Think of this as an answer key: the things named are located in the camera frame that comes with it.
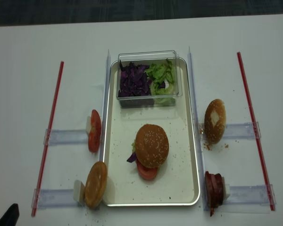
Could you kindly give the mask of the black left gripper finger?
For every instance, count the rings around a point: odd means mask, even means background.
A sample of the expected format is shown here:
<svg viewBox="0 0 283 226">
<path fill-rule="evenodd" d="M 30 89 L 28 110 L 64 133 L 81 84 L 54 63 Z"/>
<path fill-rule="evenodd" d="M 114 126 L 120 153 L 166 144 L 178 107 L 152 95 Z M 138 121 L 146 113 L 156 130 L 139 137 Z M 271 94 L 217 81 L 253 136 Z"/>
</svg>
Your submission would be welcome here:
<svg viewBox="0 0 283 226">
<path fill-rule="evenodd" d="M 0 226 L 16 226 L 19 219 L 19 206 L 13 203 L 0 218 Z"/>
</svg>

